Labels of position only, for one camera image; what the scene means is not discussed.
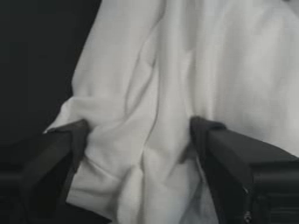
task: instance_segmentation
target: white fabric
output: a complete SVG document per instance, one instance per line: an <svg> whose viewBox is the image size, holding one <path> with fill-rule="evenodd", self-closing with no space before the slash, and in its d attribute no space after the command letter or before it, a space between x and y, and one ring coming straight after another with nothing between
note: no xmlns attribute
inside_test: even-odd
<svg viewBox="0 0 299 224"><path fill-rule="evenodd" d="M105 0L73 85L53 127L85 118L93 132L69 202L114 223L218 223L185 153L194 115L299 156L299 15L281 0Z"/></svg>

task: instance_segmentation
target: black plastic part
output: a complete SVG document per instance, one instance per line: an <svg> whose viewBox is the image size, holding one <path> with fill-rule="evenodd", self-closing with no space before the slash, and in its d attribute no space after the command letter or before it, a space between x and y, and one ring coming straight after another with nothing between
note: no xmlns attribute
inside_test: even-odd
<svg viewBox="0 0 299 224"><path fill-rule="evenodd" d="M2 219L19 214L21 220L14 220L15 223L22 223L22 217L29 224L55 220L66 205L89 133L89 123L82 120L22 141L4 152L0 161Z"/></svg>
<svg viewBox="0 0 299 224"><path fill-rule="evenodd" d="M299 223L298 157L201 117L191 119L191 140L219 223Z"/></svg>

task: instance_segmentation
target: white cloth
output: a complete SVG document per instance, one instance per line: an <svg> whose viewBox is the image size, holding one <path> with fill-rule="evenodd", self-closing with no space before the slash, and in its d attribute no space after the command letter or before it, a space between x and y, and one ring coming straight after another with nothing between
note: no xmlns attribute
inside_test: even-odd
<svg viewBox="0 0 299 224"><path fill-rule="evenodd" d="M185 153L194 115L299 156L299 15L281 0L105 0L73 85L53 127L85 118L93 132L69 202L114 223L218 223Z"/></svg>

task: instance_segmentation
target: crumpled cloth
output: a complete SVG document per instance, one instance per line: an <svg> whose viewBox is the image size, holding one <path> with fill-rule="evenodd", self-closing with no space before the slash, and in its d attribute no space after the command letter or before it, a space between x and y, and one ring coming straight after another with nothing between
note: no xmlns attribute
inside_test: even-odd
<svg viewBox="0 0 299 224"><path fill-rule="evenodd" d="M190 118L299 155L299 13L281 0L105 0L51 125L93 131L69 202L115 224L217 224Z"/></svg>

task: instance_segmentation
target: black background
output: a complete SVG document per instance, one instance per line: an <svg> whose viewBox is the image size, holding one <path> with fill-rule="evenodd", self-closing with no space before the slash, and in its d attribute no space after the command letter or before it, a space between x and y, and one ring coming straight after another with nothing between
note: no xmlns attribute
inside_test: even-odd
<svg viewBox="0 0 299 224"><path fill-rule="evenodd" d="M0 2L0 145L43 132L71 77L101 0Z"/></svg>

